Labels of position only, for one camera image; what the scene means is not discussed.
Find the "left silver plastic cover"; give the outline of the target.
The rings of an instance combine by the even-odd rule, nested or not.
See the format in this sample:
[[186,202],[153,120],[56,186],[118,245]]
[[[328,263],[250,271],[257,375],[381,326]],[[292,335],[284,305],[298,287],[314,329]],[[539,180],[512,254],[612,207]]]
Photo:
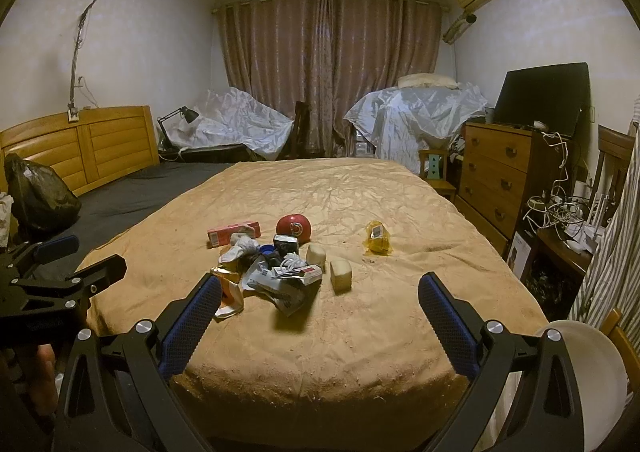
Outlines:
[[288,116],[236,88],[224,93],[206,91],[188,107],[195,109],[200,117],[178,128],[178,149],[241,144],[257,156],[275,160],[294,125]]

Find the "black television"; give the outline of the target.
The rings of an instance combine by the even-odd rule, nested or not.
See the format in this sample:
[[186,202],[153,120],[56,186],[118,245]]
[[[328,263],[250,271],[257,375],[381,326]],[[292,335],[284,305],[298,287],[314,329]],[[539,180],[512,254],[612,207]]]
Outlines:
[[510,70],[498,96],[494,121],[524,128],[533,128],[538,121],[570,139],[590,100],[586,62]]

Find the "black garbage bag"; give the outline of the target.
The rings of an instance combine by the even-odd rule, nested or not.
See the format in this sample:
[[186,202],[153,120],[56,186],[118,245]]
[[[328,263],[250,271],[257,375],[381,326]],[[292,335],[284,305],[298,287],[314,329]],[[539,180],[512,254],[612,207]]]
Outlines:
[[81,202],[51,167],[9,154],[4,172],[12,213],[24,236],[48,238],[76,222]]

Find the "brown curtain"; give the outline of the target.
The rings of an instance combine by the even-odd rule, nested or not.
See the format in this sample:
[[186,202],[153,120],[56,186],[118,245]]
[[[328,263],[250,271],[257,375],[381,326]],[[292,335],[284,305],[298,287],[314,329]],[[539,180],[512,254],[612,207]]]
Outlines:
[[230,86],[283,114],[309,107],[306,145],[349,156],[344,118],[366,94],[436,67],[442,6],[431,0],[235,0],[216,11]]

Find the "orange white wrapper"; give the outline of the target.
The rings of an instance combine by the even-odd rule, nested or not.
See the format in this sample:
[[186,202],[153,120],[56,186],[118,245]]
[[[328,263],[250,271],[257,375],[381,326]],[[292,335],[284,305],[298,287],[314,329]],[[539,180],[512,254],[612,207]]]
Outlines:
[[240,314],[244,310],[244,297],[239,273],[224,268],[211,268],[210,273],[216,276],[221,287],[221,301],[215,319],[222,321]]

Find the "yellow plastic wrapper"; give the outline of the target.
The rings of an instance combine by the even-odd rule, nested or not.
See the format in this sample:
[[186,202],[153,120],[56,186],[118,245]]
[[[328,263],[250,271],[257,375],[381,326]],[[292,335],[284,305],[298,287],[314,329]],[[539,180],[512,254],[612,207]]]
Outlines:
[[366,227],[366,240],[363,245],[368,253],[373,255],[388,256],[393,248],[390,243],[390,232],[381,221],[371,221]]

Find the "striped cloth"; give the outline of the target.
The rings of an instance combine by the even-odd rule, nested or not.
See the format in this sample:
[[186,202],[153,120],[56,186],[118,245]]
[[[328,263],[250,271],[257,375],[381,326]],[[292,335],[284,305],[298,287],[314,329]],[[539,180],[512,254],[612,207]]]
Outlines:
[[594,254],[570,308],[570,318],[593,327],[616,308],[622,330],[639,349],[640,196],[639,145],[634,144],[620,205]]

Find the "dark grey mattress sheet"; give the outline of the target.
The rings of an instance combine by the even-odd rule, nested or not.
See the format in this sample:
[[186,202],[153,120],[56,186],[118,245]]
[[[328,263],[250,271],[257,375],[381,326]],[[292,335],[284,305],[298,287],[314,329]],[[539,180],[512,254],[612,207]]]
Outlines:
[[81,195],[79,218],[62,233],[78,237],[78,250],[43,264],[35,277],[48,281],[64,279],[78,269],[91,250],[228,167],[212,163],[161,163]]

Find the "wooden dresser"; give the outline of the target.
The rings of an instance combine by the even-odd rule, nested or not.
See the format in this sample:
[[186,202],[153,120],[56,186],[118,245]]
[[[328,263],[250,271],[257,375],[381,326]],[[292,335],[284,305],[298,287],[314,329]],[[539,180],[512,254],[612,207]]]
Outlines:
[[529,198],[551,191],[567,169],[561,135],[495,123],[467,123],[454,205],[500,256],[521,224]]

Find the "silver plastic cover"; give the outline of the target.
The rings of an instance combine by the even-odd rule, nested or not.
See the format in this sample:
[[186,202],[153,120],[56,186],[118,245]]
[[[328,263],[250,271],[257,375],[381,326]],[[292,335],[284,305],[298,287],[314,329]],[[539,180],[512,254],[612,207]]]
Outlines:
[[346,112],[375,148],[378,159],[393,160],[420,172],[420,149],[446,149],[470,119],[483,118],[488,100],[478,86],[407,86],[373,91]]
[[257,156],[275,160],[294,125],[288,116],[236,88],[224,93],[206,91],[188,107],[195,109],[200,117],[178,128],[178,149],[241,144]]

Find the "white paper package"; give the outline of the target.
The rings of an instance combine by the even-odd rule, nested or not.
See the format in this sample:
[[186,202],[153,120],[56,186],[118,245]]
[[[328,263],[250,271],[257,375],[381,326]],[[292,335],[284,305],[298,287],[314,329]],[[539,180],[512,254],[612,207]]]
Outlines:
[[307,287],[322,280],[316,265],[289,253],[280,265],[271,265],[265,256],[258,257],[243,274],[243,291],[267,296],[283,314],[292,315],[306,299]]

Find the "white trash bucket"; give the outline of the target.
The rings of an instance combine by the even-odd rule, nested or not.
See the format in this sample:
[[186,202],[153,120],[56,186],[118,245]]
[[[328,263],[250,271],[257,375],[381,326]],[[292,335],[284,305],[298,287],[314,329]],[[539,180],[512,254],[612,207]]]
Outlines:
[[627,374],[622,357],[602,331],[576,321],[554,321],[537,331],[556,329],[564,339],[582,403],[585,451],[595,451],[622,416]]

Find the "beige sponge block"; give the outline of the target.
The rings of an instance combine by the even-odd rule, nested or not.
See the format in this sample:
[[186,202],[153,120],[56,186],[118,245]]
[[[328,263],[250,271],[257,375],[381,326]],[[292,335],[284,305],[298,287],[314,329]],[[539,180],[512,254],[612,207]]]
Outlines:
[[331,261],[331,284],[336,294],[352,289],[352,266],[348,260],[336,258]]

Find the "red round container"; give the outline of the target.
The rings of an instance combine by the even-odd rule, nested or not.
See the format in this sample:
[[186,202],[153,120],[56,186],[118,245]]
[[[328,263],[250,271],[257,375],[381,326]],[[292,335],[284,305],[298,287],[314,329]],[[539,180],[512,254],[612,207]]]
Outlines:
[[296,237],[299,245],[311,240],[312,227],[310,221],[301,213],[286,215],[277,222],[277,235]]

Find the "small black box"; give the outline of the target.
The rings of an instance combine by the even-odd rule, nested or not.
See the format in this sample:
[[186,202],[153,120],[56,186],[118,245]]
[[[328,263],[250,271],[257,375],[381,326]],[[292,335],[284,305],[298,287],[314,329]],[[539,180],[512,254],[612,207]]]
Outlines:
[[282,258],[286,257],[289,253],[299,254],[298,238],[293,235],[274,235],[273,246]]

